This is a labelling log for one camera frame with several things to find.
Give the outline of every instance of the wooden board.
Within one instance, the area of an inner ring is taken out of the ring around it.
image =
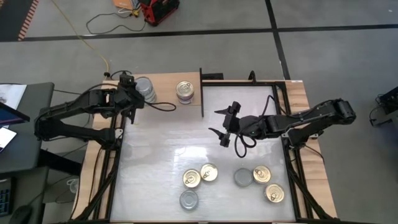
[[[188,73],[162,73],[162,74],[142,74],[135,75],[135,77],[146,76],[151,79],[155,87],[155,92],[158,96],[158,101],[170,101],[179,104],[177,97],[175,96],[175,86],[178,82],[182,80],[190,81],[195,89],[195,99],[193,104],[200,105],[200,79],[198,72],[188,72]],[[106,83],[117,84],[118,81],[104,81]],[[211,80],[203,82],[251,82],[250,80]],[[281,82],[280,80],[259,80],[259,82]],[[305,93],[304,84],[302,81],[285,81],[287,87],[287,93],[289,97],[290,108],[292,112],[302,111],[309,109],[309,104],[307,100],[307,95]],[[96,115],[93,121],[93,127],[95,129],[108,128],[111,124],[110,119],[104,119],[101,115]],[[319,144],[317,141],[309,140],[307,143],[310,147],[314,148],[320,152]],[[93,193],[91,198],[94,196],[98,188],[98,182],[100,181],[100,173],[102,170],[104,152],[100,152],[98,164],[96,167],[95,175],[93,175],[96,156],[98,154],[100,145],[94,141],[90,141],[86,151],[86,157],[83,162],[83,168],[81,171],[81,186],[80,195],[77,201],[76,210],[73,218],[79,216],[83,209],[88,205],[90,201],[90,190],[91,183],[94,178]],[[328,183],[328,178],[325,172],[325,166],[323,165],[322,159],[316,155],[314,152],[302,149],[300,151],[303,169],[305,173],[305,178],[307,181],[308,190],[314,196],[315,200],[325,209],[325,211],[336,217],[336,210],[333,203],[333,199],[330,192],[330,187]],[[109,168],[113,164],[113,157],[111,155],[109,161]],[[99,213],[100,218],[104,218],[106,211],[106,204],[108,202],[107,190],[103,196],[103,201],[101,203],[101,209]],[[302,217],[305,217],[305,207],[303,203],[303,197],[299,189],[297,189],[298,200],[300,204],[300,212]]]

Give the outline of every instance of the can lid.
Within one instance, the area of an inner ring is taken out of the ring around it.
[[[279,184],[270,184],[266,187],[265,195],[271,202],[277,203],[284,199],[285,192]]]
[[[200,175],[205,181],[213,181],[218,175],[217,167],[214,164],[205,164],[200,169]]]
[[[196,187],[200,183],[200,174],[194,169],[189,169],[182,175],[182,181],[187,187]]]
[[[193,210],[198,206],[198,195],[192,190],[182,192],[180,196],[180,205],[186,210]]]
[[[152,91],[152,82],[150,81],[149,78],[139,77],[139,78],[136,78],[135,82],[137,83],[136,90],[139,93],[141,93],[143,95],[147,95]]]
[[[268,167],[259,165],[253,170],[253,177],[257,183],[265,184],[271,179],[271,171]]]
[[[180,82],[175,89],[179,96],[190,96],[193,93],[193,85],[188,81]]]
[[[246,168],[238,169],[234,174],[235,183],[240,187],[247,187],[253,182],[251,171]]]

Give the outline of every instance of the table leg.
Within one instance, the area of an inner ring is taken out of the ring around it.
[[[66,172],[71,175],[80,175],[81,164],[71,161],[54,153],[41,149],[39,154],[38,166],[47,166],[50,169]]]

